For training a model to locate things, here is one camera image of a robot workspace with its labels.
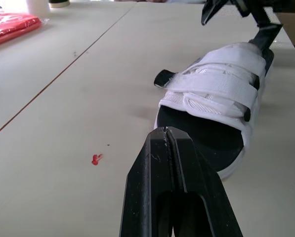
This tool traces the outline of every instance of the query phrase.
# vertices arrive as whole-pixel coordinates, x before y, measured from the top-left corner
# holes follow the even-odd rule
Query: red cloth
[[[0,43],[40,27],[42,22],[33,15],[0,13]]]

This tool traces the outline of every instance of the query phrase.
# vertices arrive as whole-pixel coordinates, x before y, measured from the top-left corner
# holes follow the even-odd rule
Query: white strap
[[[257,90],[246,81],[227,74],[177,74],[166,86],[174,92],[192,92],[217,95],[252,108]]]
[[[254,73],[260,78],[265,75],[265,59],[243,48],[221,48],[211,51],[192,67],[210,63],[233,64]]]

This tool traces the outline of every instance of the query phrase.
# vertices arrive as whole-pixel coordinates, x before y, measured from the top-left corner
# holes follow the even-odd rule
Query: white table
[[[164,95],[155,75],[256,34],[231,6],[205,27],[201,10],[136,4],[0,132],[0,237],[118,236],[126,175]],[[283,30],[277,41],[252,147],[224,181],[245,237],[295,236],[295,49]]]
[[[43,28],[0,45],[0,128],[134,5],[75,0],[53,9]]]

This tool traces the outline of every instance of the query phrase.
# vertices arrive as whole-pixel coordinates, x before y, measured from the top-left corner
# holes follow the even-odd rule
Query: plastic bag
[[[33,15],[0,12],[0,43],[35,30],[42,21]]]

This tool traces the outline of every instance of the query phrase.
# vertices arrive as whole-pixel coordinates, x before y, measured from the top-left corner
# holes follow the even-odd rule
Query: red stain
[[[99,160],[101,160],[103,158],[103,155],[102,154],[100,154],[100,155],[93,155],[93,157],[92,157],[92,164],[94,164],[94,165],[98,165],[99,164]]]

